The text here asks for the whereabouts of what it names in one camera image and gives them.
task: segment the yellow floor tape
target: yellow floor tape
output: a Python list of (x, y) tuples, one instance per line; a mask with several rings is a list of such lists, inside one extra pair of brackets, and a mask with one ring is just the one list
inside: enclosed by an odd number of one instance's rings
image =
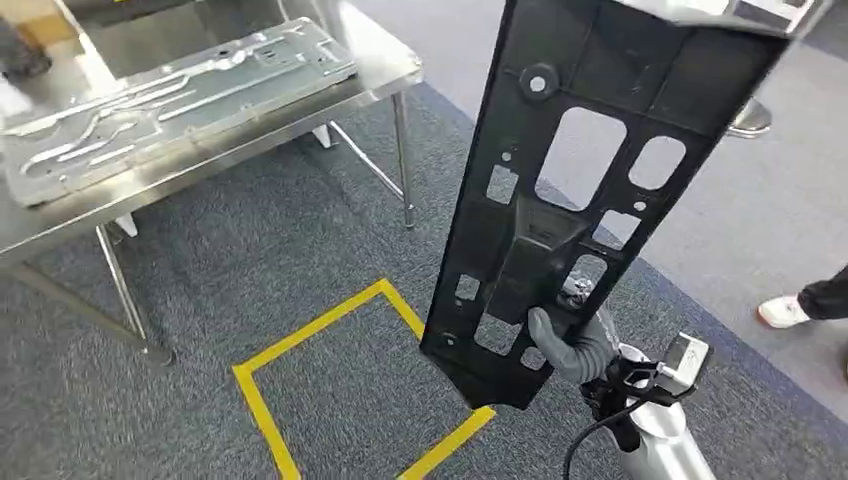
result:
[[(327, 313), (321, 315), (311, 321), (305, 327), (285, 337), (279, 342), (266, 348), (253, 358), (242, 363), (241, 365), (233, 366), (233, 373), (238, 380), (244, 398), (247, 401), (247, 406), (250, 408), (253, 418), (256, 419), (256, 424), (265, 440), (268, 442), (268, 447), (271, 449), (271, 454), (274, 456), (274, 461), (277, 468), (280, 470), (285, 479), (299, 479), (300, 471), (294, 459), (289, 453), (286, 442), (283, 441), (283, 436), (280, 430), (274, 423), (271, 412), (268, 406), (262, 399), (262, 394), (259, 393), (259, 387), (253, 381), (253, 372), (267, 365), (280, 355), (286, 353), (292, 348), (299, 345), (307, 338), (315, 335), (321, 330), (330, 326), (333, 322), (347, 315), (353, 310), (361, 307), (365, 303), (379, 294), (383, 294), (397, 310), (400, 317), (409, 325), (412, 332), (420, 340), (424, 335), (424, 323), (412, 310), (412, 307), (400, 296), (400, 293), (389, 283), (385, 278), (378, 280), (376, 283), (357, 293), (353, 297), (345, 300), (340, 305), (331, 309)], [(468, 417), (456, 430), (451, 432), (447, 437), (442, 439), (427, 453), (424, 454), (418, 461), (407, 468), (399, 478), (405, 480), (414, 480), (424, 478), (427, 473), (431, 472), (436, 466), (450, 456), (457, 448), (462, 446), (474, 433), (483, 427), (489, 420), (495, 416), (495, 411), (489, 407), (482, 407), (474, 410), (471, 416)]]

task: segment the person's leg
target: person's leg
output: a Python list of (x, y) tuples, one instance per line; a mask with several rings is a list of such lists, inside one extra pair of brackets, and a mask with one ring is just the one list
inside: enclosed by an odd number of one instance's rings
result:
[(798, 294), (798, 303), (810, 318), (848, 318), (848, 265), (830, 280), (811, 283)]
[(789, 328), (812, 319), (848, 318), (848, 266), (830, 280), (807, 285), (798, 295), (764, 302), (757, 313), (774, 328)]

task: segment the table leg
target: table leg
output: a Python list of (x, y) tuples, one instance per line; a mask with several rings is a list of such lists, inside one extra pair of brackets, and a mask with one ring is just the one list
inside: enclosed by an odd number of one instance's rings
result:
[(103, 313), (97, 307), (86, 302), (74, 292), (33, 267), (28, 263), (21, 263), (12, 267), (11, 275), (21, 283), (38, 290), (44, 295), (56, 300), (72, 311), (79, 314), (84, 320), (102, 328), (112, 337), (140, 350), (151, 362), (168, 365), (174, 358), (170, 350), (150, 344), (146, 339), (128, 330), (120, 322)]
[(127, 286), (127, 281), (124, 279), (124, 272), (118, 263), (118, 256), (115, 255), (115, 249), (112, 247), (109, 232), (106, 231), (104, 225), (98, 226), (96, 232), (97, 240), (100, 242), (100, 248), (103, 249), (103, 255), (106, 257), (106, 264), (109, 265), (109, 273), (112, 274), (112, 281), (115, 282), (115, 288), (118, 290), (121, 305), (127, 314), (127, 320), (130, 322), (130, 329), (141, 337), (142, 340), (147, 340), (147, 333), (144, 332), (144, 325), (141, 323), (141, 315), (138, 313), (135, 300), (133, 300), (130, 289)]
[(392, 194), (398, 198), (398, 200), (402, 201), (404, 196), (403, 190), (401, 190), (400, 187), (398, 187), (395, 182), (393, 182), (392, 179), (389, 178), (388, 175), (386, 175), (386, 172), (380, 170), (380, 167), (378, 167), (374, 162), (371, 161), (370, 158), (368, 158), (368, 155), (366, 155), (365, 152), (363, 152), (362, 149), (359, 148), (359, 145), (354, 143), (353, 139), (350, 138), (347, 132), (342, 130), (342, 127), (340, 127), (338, 123), (330, 120), (328, 125), (338, 134), (339, 137), (341, 137), (341, 139), (347, 144), (347, 146), (350, 147), (351, 150), (353, 150), (353, 153), (356, 154), (357, 158), (359, 158), (359, 160), (361, 160), (362, 163), (364, 163), (365, 166), (368, 167), (371, 172), (377, 176), (380, 182), (382, 182), (383, 185), (385, 185), (386, 188), (388, 188), (389, 191), (392, 192)]
[(415, 212), (412, 205), (409, 173), (409, 141), (406, 137), (406, 97), (403, 92), (392, 95), (392, 106), (395, 112), (395, 138), (398, 146), (398, 162), (400, 163), (400, 186), (403, 192), (403, 219), (406, 228), (415, 226)]

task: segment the black plastic panel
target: black plastic panel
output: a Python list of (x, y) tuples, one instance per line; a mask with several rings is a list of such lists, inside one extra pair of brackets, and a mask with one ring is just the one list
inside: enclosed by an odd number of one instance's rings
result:
[[(757, 26), (704, 20), (712, 23), (684, 25), (609, 0), (507, 1), (421, 342), (472, 407), (527, 407), (552, 371), (520, 362), (533, 346), (527, 310), (548, 308), (566, 340), (569, 326), (594, 315), (789, 43)], [(560, 118), (573, 107), (627, 127), (579, 212), (534, 193)], [(661, 188), (646, 190), (628, 172), (657, 136), (677, 139), (686, 154)], [(517, 175), (506, 204), (486, 196), (496, 166)], [(610, 209), (640, 220), (621, 250), (592, 239)], [(606, 264), (604, 275), (581, 308), (558, 304), (560, 286), (584, 254)], [(461, 275), (480, 282), (474, 298), (456, 296)], [(474, 341), (484, 312), (523, 325), (508, 354)]]

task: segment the white sneaker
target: white sneaker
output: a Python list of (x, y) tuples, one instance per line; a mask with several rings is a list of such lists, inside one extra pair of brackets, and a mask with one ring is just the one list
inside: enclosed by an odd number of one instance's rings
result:
[(789, 328), (799, 323), (809, 322), (810, 317), (798, 303), (794, 295), (773, 298), (763, 302), (757, 308), (760, 320), (774, 328)]

